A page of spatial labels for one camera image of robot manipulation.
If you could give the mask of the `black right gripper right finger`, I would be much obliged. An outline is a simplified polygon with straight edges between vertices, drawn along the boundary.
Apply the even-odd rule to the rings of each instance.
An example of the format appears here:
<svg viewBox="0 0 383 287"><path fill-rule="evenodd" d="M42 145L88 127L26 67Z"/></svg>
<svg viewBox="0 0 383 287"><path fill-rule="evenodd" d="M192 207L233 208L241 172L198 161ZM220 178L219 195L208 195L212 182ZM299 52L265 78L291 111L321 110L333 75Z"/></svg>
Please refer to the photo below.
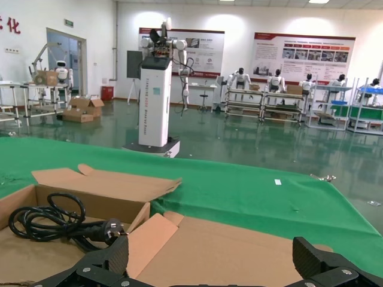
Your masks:
<svg viewBox="0 0 383 287"><path fill-rule="evenodd" d="M293 264L302 277L293 286L382 286L382 278L370 274L340 254L322 251L304 237L295 237Z"/></svg>

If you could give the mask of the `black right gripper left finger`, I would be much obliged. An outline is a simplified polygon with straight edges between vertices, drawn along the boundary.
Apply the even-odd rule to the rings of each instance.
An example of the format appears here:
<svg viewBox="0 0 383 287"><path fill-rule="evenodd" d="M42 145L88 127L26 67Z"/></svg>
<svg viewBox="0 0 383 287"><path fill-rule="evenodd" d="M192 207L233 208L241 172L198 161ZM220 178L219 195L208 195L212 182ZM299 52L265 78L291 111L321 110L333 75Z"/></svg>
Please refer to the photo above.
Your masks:
<svg viewBox="0 0 383 287"><path fill-rule="evenodd" d="M129 286L128 236L118 237L108 248L92 251L73 267L34 283L35 286Z"/></svg>

